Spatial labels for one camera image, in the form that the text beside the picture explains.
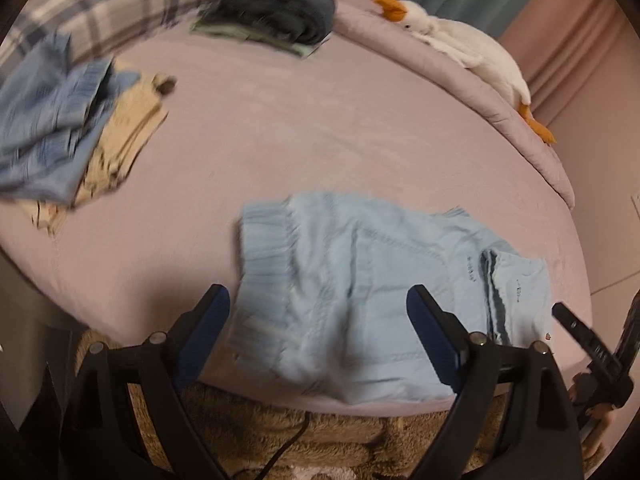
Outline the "light blue denim pants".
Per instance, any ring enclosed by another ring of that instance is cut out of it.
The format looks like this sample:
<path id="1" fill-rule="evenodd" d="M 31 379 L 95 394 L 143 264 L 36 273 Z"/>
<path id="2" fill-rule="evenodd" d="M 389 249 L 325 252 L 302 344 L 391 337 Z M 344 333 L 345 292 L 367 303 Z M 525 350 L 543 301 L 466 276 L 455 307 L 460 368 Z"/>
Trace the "light blue denim pants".
<path id="1" fill-rule="evenodd" d="M 526 347 L 552 331 L 544 260 L 456 208 L 443 214 L 313 192 L 245 206 L 235 361 L 348 404 L 450 395 L 407 315 L 424 286 L 467 330 Z"/>

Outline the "brown fuzzy rug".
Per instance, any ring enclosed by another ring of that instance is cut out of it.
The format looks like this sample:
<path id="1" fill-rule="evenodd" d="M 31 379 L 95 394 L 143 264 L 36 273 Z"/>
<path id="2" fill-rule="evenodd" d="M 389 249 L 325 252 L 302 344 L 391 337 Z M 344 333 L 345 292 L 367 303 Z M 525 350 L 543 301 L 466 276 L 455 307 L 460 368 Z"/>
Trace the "brown fuzzy rug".
<path id="1" fill-rule="evenodd" d="M 433 442 L 444 412 L 400 417 L 306 415 L 197 382 L 182 402 L 213 456 L 237 479 L 251 479 L 286 441 L 271 479 L 408 477 Z"/>

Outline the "pink curtain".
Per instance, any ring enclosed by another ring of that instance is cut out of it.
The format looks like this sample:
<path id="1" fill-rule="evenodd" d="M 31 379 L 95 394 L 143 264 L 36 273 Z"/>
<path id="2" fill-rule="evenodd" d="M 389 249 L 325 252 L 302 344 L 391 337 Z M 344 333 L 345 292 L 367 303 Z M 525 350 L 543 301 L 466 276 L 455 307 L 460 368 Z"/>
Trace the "pink curtain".
<path id="1" fill-rule="evenodd" d="M 611 51 L 628 20 L 616 0 L 529 0 L 499 42 L 514 57 L 545 125 Z"/>

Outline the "beige folded garment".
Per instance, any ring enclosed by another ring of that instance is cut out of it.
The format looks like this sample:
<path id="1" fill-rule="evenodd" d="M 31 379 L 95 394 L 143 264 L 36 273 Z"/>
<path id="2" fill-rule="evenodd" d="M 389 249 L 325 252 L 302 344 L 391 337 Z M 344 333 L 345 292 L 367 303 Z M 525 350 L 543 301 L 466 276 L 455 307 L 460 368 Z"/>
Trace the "beige folded garment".
<path id="1" fill-rule="evenodd" d="M 33 200 L 18 203 L 36 228 L 53 236 L 69 212 L 114 191 L 126 180 L 142 148 L 166 119 L 168 110 L 163 98 L 175 90 L 176 83 L 173 76 L 143 74 L 122 92 L 93 150 L 73 203 L 70 206 Z"/>

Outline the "blue folded jeans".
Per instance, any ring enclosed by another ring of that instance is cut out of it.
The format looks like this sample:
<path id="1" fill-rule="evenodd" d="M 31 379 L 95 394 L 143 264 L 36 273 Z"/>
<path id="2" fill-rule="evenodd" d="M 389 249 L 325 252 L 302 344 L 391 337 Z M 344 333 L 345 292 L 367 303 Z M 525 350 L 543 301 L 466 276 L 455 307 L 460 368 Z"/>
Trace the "blue folded jeans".
<path id="1" fill-rule="evenodd" d="M 73 66 L 70 36 L 40 41 L 1 87 L 1 194 L 68 206 L 117 99 L 140 79 L 114 58 Z"/>

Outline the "pink bed sheet mattress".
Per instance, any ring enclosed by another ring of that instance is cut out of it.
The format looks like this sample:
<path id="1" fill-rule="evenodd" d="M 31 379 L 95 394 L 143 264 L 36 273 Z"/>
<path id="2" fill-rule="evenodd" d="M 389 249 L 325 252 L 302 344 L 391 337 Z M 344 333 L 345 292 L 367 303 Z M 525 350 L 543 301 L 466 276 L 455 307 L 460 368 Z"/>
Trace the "pink bed sheet mattress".
<path id="1" fill-rule="evenodd" d="M 184 27 L 122 59 L 177 79 L 167 119 L 124 184 L 53 236 L 20 206 L 1 206 L 6 254 L 94 330 L 137 344 L 209 285 L 235 288 L 243 205 L 308 191 L 462 207 L 521 255 L 544 259 L 553 297 L 590 318 L 572 208 L 489 122 L 412 70 L 341 36 L 300 60 Z"/>

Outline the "white goose plush toy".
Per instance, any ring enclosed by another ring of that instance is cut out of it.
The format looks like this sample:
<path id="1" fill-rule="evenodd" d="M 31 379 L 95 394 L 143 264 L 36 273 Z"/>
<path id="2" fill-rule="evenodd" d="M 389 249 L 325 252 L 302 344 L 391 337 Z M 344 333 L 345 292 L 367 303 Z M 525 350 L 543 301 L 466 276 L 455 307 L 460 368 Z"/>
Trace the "white goose plush toy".
<path id="1" fill-rule="evenodd" d="M 447 55 L 498 92 L 544 141 L 555 144 L 551 131 L 532 114 L 532 96 L 520 66 L 497 40 L 463 22 L 428 14 L 410 0 L 372 0 L 382 17 Z"/>

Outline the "light green folded garment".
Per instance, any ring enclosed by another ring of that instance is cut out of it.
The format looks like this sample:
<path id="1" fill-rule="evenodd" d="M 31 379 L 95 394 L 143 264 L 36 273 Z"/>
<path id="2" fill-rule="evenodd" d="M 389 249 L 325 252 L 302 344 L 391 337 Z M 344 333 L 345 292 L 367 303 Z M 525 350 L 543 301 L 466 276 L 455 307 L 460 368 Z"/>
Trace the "light green folded garment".
<path id="1" fill-rule="evenodd" d="M 282 39 L 270 36 L 265 32 L 260 32 L 245 25 L 233 23 L 205 23 L 203 20 L 196 20 L 192 23 L 190 32 L 207 37 L 226 37 L 241 42 L 256 42 L 256 44 L 266 44 L 279 51 L 292 53 L 299 58 L 309 58 L 321 46 L 323 46 L 330 36 L 326 36 L 318 44 L 299 44 L 298 42 L 287 42 Z"/>

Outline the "pink quilted comforter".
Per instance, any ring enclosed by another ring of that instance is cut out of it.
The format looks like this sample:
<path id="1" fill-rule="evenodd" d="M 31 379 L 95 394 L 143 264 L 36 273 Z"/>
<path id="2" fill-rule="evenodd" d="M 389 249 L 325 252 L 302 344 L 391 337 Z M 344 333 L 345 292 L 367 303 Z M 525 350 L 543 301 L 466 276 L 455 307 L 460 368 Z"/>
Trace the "pink quilted comforter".
<path id="1" fill-rule="evenodd" d="M 568 208 L 575 207 L 574 190 L 554 149 L 544 144 L 493 88 L 446 55 L 380 18 L 371 0 L 335 1 L 334 32 L 412 70 L 477 112 L 536 168 Z"/>

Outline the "plaid pillow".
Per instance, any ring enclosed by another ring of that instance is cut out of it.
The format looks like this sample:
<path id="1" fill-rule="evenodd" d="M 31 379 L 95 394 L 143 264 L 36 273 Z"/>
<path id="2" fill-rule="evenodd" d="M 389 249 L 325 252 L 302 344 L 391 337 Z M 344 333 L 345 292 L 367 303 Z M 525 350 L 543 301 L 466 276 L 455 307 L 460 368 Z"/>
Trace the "plaid pillow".
<path id="1" fill-rule="evenodd" d="M 28 0 L 1 45 L 7 81 L 52 32 L 70 35 L 70 60 L 91 61 L 154 32 L 210 0 Z"/>

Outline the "dark grey folded pants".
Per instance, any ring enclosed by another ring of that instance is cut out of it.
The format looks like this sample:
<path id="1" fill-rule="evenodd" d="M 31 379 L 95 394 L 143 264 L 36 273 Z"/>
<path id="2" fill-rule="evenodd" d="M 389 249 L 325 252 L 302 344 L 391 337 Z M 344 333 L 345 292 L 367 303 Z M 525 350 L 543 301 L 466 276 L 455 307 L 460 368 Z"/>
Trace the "dark grey folded pants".
<path id="1" fill-rule="evenodd" d="M 334 0 L 214 0 L 205 24 L 241 25 L 286 44 L 315 46 L 332 32 Z"/>

